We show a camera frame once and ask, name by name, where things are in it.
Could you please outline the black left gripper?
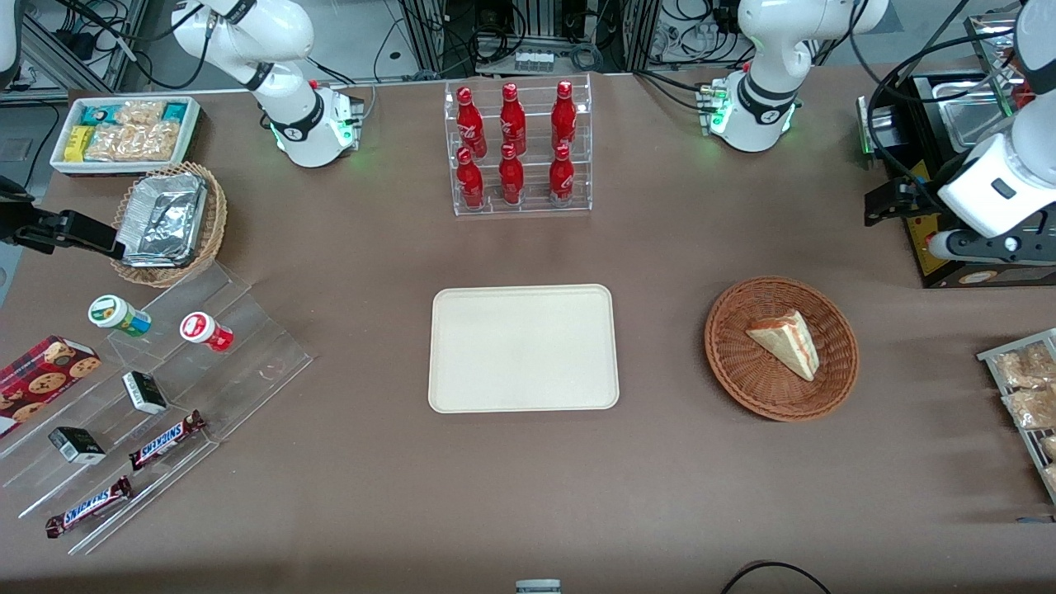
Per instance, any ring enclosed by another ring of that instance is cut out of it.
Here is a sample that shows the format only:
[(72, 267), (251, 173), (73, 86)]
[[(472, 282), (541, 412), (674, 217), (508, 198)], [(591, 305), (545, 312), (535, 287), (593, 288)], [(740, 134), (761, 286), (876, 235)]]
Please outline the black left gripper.
[(920, 177), (897, 177), (865, 194), (864, 226), (872, 227), (890, 218), (910, 219), (942, 214), (942, 203)]

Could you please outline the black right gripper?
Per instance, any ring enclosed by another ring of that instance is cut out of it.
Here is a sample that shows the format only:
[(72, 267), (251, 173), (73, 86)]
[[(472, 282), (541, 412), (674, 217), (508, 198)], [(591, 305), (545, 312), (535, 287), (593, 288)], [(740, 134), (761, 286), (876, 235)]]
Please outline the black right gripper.
[[(42, 224), (42, 219), (53, 217), (49, 211), (34, 206), (34, 196), (15, 181), (1, 177), (1, 241), (41, 253), (55, 252), (55, 229)], [(117, 240), (117, 230), (105, 222), (77, 214), (63, 211), (63, 234), (69, 247), (97, 253), (124, 253)]]

